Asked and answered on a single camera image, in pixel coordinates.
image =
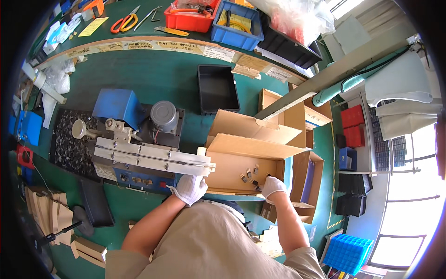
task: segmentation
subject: white glove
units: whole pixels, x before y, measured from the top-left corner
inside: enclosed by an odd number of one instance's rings
[[[285,184],[273,176],[267,176],[265,180],[265,185],[263,185],[262,188],[262,195],[265,197],[268,203],[274,204],[271,200],[268,200],[268,196],[277,191],[282,191],[286,193]]]
[[[188,206],[201,199],[207,190],[207,184],[202,176],[183,175],[177,187],[167,186],[172,194],[184,201]]]

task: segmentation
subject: transistor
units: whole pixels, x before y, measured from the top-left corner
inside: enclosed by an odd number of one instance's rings
[[[243,182],[245,182],[245,183],[248,182],[248,180],[242,173],[240,174],[240,178],[243,180]]]

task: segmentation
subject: orange scissors handle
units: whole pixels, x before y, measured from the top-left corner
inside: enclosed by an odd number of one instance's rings
[[[122,25],[124,24],[125,19],[121,18],[120,20],[118,20],[117,22],[115,22],[115,24],[113,24],[113,25],[111,26],[110,31],[111,31],[112,33],[118,33],[118,32],[120,31]]]
[[[132,19],[134,19],[135,21],[131,25],[127,26],[127,24],[129,24],[132,21]],[[125,32],[130,30],[133,26],[135,26],[137,22],[138,22],[138,16],[136,16],[136,14],[132,14],[131,16],[126,16],[124,18],[123,24],[120,27],[120,31]]]

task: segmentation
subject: red plastic crate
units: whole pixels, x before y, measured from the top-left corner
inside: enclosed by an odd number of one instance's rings
[[[341,111],[342,127],[349,128],[353,126],[358,126],[359,124],[365,124],[364,114],[361,105],[348,108]]]
[[[183,12],[170,13],[171,6],[169,6],[164,11],[164,15],[166,16],[166,27],[206,33],[214,21],[220,1],[223,0],[215,0],[210,4],[210,6],[214,8],[214,13],[209,18],[205,18],[204,15],[185,14]]]
[[[344,129],[345,141],[348,147],[362,147],[365,146],[364,129],[363,127],[353,126]]]

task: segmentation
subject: yellow sticky note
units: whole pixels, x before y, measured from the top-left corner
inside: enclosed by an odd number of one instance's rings
[[[108,17],[98,17],[98,18],[96,18],[87,27],[85,27],[85,29],[79,34],[78,37],[90,36],[107,19],[108,19]]]

